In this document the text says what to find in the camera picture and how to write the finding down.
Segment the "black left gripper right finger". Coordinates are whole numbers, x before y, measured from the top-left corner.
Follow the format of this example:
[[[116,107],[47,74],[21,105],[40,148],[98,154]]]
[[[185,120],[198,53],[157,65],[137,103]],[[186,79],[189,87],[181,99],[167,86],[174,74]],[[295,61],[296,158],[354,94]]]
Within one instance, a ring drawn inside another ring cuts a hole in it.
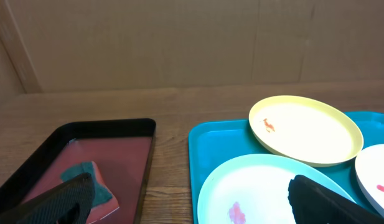
[[[288,192],[296,224],[384,224],[384,218],[304,175],[290,180]]]

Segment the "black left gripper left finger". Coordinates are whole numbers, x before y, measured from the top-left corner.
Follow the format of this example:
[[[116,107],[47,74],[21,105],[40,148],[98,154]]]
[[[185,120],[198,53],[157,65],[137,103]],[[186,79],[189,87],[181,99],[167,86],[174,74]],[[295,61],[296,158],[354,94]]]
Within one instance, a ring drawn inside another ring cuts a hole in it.
[[[0,214],[0,224],[85,224],[95,198],[89,173],[82,173]]]

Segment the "light blue plate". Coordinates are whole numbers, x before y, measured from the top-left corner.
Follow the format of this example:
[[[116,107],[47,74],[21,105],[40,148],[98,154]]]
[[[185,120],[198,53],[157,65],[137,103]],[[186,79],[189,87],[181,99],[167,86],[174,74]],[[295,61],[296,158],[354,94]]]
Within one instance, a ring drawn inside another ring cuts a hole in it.
[[[288,186],[297,175],[351,198],[309,165],[283,156],[249,154],[224,162],[206,178],[197,200],[197,222],[294,223]]]

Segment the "yellow plate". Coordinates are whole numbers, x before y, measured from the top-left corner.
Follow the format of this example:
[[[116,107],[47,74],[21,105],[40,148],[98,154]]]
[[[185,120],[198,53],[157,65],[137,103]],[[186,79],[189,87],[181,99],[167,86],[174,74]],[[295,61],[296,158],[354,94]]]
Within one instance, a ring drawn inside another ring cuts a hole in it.
[[[360,128],[345,113],[302,96],[264,98],[251,107],[248,121],[264,148],[313,167],[347,162],[364,145]]]

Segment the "black tray with red water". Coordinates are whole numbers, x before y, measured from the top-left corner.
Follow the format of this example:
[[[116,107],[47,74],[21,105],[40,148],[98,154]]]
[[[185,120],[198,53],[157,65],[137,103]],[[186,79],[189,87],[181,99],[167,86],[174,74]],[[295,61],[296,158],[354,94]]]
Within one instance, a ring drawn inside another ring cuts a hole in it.
[[[62,184],[61,175],[93,162],[97,181],[112,194],[92,208],[89,223],[139,223],[156,122],[153,119],[80,121],[57,128],[0,187],[0,215]]]

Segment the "teal plastic tray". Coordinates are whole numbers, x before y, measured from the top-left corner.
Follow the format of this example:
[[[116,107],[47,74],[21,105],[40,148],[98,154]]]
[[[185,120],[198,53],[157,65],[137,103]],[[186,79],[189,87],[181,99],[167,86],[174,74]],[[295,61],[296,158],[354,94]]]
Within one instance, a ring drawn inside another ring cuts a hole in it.
[[[348,111],[346,115],[360,128],[364,147],[384,144],[384,114],[374,111]],[[246,154],[269,153],[254,137],[245,119],[201,123],[189,133],[189,167],[193,223],[198,224],[197,202],[200,189],[209,174],[220,164]],[[312,179],[348,195],[358,205],[377,214],[360,190],[354,160],[332,167],[309,168]]]

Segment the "white plate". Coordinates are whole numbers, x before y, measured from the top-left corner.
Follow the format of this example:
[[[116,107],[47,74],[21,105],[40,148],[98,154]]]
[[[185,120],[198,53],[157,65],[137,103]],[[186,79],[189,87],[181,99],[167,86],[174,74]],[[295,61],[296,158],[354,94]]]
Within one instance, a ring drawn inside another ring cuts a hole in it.
[[[363,149],[355,158],[355,171],[365,198],[384,218],[384,144]]]

